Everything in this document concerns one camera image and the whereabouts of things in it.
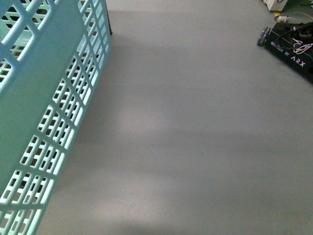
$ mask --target cable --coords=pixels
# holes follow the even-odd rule
[[[294,15],[294,14],[302,14],[302,15],[305,15],[305,16],[307,16],[307,17],[310,17],[310,18],[313,20],[313,17],[312,17],[312,16],[310,16],[310,15],[308,15],[308,14],[305,14],[305,13],[303,13],[303,12],[293,12],[293,13],[291,13],[291,15]],[[282,22],[287,22],[288,19],[294,19],[294,18],[293,18],[293,17],[290,17],[290,16],[276,16],[276,17],[274,18],[274,20],[275,20],[276,22],[280,22],[280,23],[282,23]]]
[[[291,30],[288,30],[285,33],[279,35],[276,38],[276,40],[275,40],[275,44],[280,49],[293,49],[294,53],[296,53],[296,54],[305,53],[306,55],[308,55],[313,60],[313,53],[310,51],[310,49],[313,46],[313,42],[308,42],[308,43],[303,45],[302,41],[301,41],[301,43],[297,43],[297,41],[292,38],[292,34],[294,34],[296,32],[299,32],[299,35],[301,35],[301,32],[300,32],[301,29],[309,28],[312,25],[313,25],[313,23],[307,23],[307,24],[304,24],[304,25],[301,25],[301,26],[298,26],[298,27],[294,26]],[[290,43],[292,45],[292,47],[282,47],[282,46],[279,45],[278,40],[280,38],[282,38],[283,36],[285,36],[285,35],[288,35],[288,38],[285,39],[285,40],[288,43]]]

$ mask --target plastic basket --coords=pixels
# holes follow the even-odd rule
[[[34,234],[111,47],[104,0],[0,1],[0,235]]]

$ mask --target black device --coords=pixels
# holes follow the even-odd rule
[[[257,44],[313,83],[313,23],[276,23],[262,31]]]

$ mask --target omni wheel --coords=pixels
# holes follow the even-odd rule
[[[265,43],[265,41],[266,41],[266,38],[267,38],[267,36],[268,36],[270,30],[271,30],[270,27],[265,27],[265,28],[263,29],[263,31],[261,32],[261,34],[260,34],[260,36],[259,36],[259,39],[258,39],[258,41],[257,41],[257,45],[258,45],[258,46],[261,47],[261,46],[264,45],[264,43]]]

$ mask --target gray floor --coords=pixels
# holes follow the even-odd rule
[[[114,35],[39,235],[304,235],[313,86],[260,0],[107,0]]]

